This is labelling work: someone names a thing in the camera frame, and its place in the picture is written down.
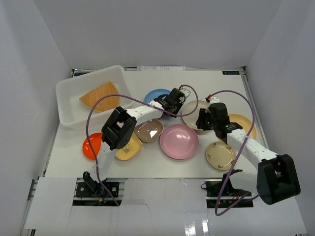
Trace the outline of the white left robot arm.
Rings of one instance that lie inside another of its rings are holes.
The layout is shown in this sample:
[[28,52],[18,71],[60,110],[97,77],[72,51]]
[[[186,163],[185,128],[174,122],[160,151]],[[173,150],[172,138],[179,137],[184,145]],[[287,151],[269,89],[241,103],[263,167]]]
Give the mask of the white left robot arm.
[[103,195],[104,192],[109,194],[109,196],[113,196],[103,181],[107,179],[109,167],[116,153],[127,146],[135,127],[146,121],[163,116],[179,117],[178,112],[189,95],[190,91],[181,87],[172,89],[167,95],[163,94],[157,96],[149,103],[122,94],[111,94],[100,98],[92,107],[91,111],[93,111],[101,101],[114,96],[127,98],[141,105],[130,109],[124,109],[118,106],[113,110],[101,129],[102,136],[98,152],[96,152],[89,136],[89,123],[92,115],[88,115],[86,136],[95,161],[93,169],[83,173],[83,181],[87,185],[88,192],[95,197]]

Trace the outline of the woven bamboo fan tray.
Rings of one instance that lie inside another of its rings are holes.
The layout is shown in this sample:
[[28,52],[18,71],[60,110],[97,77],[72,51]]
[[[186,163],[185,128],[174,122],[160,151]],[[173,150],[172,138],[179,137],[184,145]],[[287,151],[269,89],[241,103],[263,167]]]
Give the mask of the woven bamboo fan tray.
[[[113,94],[118,94],[118,90],[113,84],[113,82],[109,81],[91,91],[86,93],[85,95],[81,96],[79,98],[79,101],[87,106],[88,108],[92,108],[94,104],[101,99],[102,97],[108,96],[108,95],[113,95]],[[119,96],[110,96],[108,98],[103,99],[100,101],[96,107],[95,111],[96,112],[105,112],[111,109],[115,109],[120,105],[120,97]]]

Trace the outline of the blue round plate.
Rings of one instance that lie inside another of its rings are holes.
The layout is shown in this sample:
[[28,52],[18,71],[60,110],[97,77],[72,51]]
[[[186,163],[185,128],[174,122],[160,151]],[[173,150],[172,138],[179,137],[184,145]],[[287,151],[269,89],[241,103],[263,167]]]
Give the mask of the blue round plate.
[[164,88],[158,88],[150,91],[144,98],[145,103],[150,103],[155,98],[159,97],[160,95],[168,95],[170,90]]

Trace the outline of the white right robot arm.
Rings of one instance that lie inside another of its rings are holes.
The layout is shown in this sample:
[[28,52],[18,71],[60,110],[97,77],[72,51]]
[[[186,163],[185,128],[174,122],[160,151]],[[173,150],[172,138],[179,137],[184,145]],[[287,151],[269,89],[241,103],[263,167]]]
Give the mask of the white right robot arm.
[[200,109],[196,125],[202,130],[213,130],[257,170],[256,174],[251,174],[232,168],[223,175],[221,192],[228,196],[234,196],[239,190],[255,193],[268,205],[301,193],[292,157],[270,151],[250,138],[239,124],[230,121],[225,104],[212,103]]

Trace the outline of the cream white round plate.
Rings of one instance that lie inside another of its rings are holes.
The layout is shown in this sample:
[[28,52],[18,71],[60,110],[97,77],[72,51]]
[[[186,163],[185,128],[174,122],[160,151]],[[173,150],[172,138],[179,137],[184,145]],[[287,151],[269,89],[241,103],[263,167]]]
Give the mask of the cream white round plate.
[[[190,113],[196,107],[196,104],[197,104],[196,100],[186,103],[182,107],[182,115]],[[206,101],[199,100],[197,109],[192,114],[190,114],[189,116],[182,117],[184,123],[194,130],[201,131],[201,129],[197,128],[196,121],[197,121],[198,116],[199,116],[199,110],[200,109],[206,109],[207,107],[208,107],[208,103]]]

